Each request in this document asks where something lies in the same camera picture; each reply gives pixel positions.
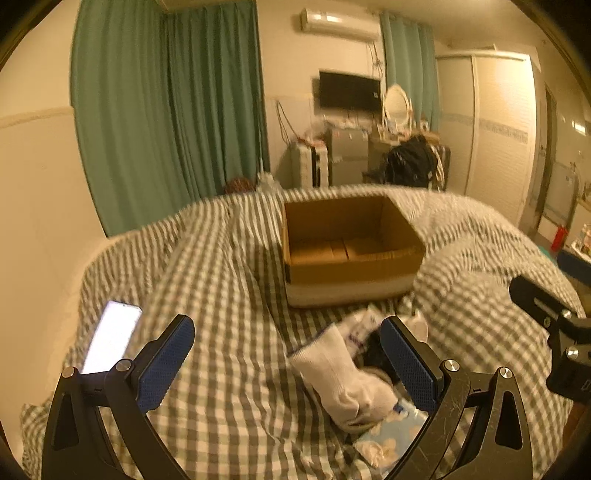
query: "cardboard box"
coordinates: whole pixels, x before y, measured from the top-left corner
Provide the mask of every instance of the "cardboard box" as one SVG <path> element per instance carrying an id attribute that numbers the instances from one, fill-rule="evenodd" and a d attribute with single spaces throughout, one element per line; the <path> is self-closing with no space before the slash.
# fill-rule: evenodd
<path id="1" fill-rule="evenodd" d="M 379 300 L 408 292 L 425 246 L 387 196 L 288 202 L 283 260 L 293 307 Z"/>

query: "metal pin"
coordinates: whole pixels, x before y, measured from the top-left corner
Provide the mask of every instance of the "metal pin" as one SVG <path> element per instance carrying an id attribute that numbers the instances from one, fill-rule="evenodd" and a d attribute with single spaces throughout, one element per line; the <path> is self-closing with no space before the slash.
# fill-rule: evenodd
<path id="1" fill-rule="evenodd" d="M 445 360 L 445 362 L 443 362 L 443 366 L 450 372 L 457 372 L 460 369 L 460 364 L 452 359 Z"/>
<path id="2" fill-rule="evenodd" d="M 74 367 L 65 367 L 64 371 L 61 373 L 61 376 L 64 378 L 70 378 L 72 375 L 74 375 L 74 372 L 76 370 L 74 370 Z"/>
<path id="3" fill-rule="evenodd" d="M 511 378 L 513 376 L 513 372 L 511 370 L 509 370 L 507 367 L 502 367 L 499 370 L 499 373 L 504 378 Z"/>
<path id="4" fill-rule="evenodd" d="M 127 372 L 131 368 L 131 361 L 124 358 L 123 360 L 119 360 L 115 368 L 118 372 Z"/>
<path id="5" fill-rule="evenodd" d="M 579 356 L 579 349 L 576 348 L 574 345 L 573 346 L 569 346 L 566 349 L 566 355 L 569 358 L 571 358 L 572 360 L 575 360 Z"/>

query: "curtain fold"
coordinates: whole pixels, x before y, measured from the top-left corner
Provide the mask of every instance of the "curtain fold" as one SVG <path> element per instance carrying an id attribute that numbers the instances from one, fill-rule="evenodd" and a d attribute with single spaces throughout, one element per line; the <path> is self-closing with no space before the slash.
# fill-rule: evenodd
<path id="1" fill-rule="evenodd" d="M 380 15 L 380 23 L 387 86 L 399 84 L 413 102 L 417 124 L 424 116 L 437 131 L 440 107 L 433 29 L 389 12 Z"/>
<path id="2" fill-rule="evenodd" d="M 254 179 L 267 160 L 256 5 L 165 14 L 148 0 L 82 0 L 71 97 L 109 236 Z"/>

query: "plaid blanket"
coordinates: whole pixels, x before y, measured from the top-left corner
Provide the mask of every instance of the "plaid blanket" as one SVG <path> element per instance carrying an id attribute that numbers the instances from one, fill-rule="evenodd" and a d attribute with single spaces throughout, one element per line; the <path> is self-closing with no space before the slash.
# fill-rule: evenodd
<path id="1" fill-rule="evenodd" d="M 64 365 L 80 368 L 108 300 L 144 313 L 127 355 L 157 337 L 177 313 L 196 325 L 192 351 L 162 405 L 148 417 L 190 478 L 381 478 L 286 364 L 290 351 L 360 308 L 297 310 L 285 297 L 281 205 L 285 200 L 390 195 L 427 253 L 412 302 L 430 324 L 440 358 L 474 371 L 506 365 L 516 375 L 531 433 L 534 477 L 561 447 L 570 402 L 549 392 L 545 331 L 514 306 L 511 278 L 525 274 L 582 314 L 557 267 L 505 218 L 474 200 L 391 186 L 224 196 L 190 205 L 131 233 L 100 254 L 80 291 L 77 341 Z M 383 312 L 394 300 L 377 303 Z M 51 399 L 22 411 L 23 462 L 40 478 Z M 126 473 L 141 478 L 110 412 L 103 418 Z M 441 471 L 467 431 L 466 416 Z"/>

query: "bed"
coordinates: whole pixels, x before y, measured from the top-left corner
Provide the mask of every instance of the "bed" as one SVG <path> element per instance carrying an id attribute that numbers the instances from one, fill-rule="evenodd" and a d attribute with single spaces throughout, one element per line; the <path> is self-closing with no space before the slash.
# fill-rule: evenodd
<path id="1" fill-rule="evenodd" d="M 286 200 L 386 193 L 423 238 L 427 253 L 409 299 L 426 315 L 441 358 L 474 371 L 509 366 L 516 375 L 532 440 L 534 478 L 561 448 L 571 403 L 549 392 L 545 331 L 514 306 L 507 286 L 525 274 L 573 311 L 572 286 L 500 214 L 452 194 L 392 186 L 218 197 L 133 232 L 89 266 L 80 291 L 76 341 L 64 365 L 81 367 L 108 300 L 142 307 L 128 348 L 133 357 L 177 313 L 196 340 L 160 408 L 148 417 L 190 478 L 378 479 L 351 439 L 292 372 L 286 355 L 360 305 L 297 310 L 282 280 L 281 205 Z M 395 309 L 395 299 L 376 304 Z M 40 478 L 51 399 L 27 405 L 23 464 Z M 141 478 L 109 412 L 105 425 L 126 473 Z M 460 423 L 441 471 L 467 431 Z"/>

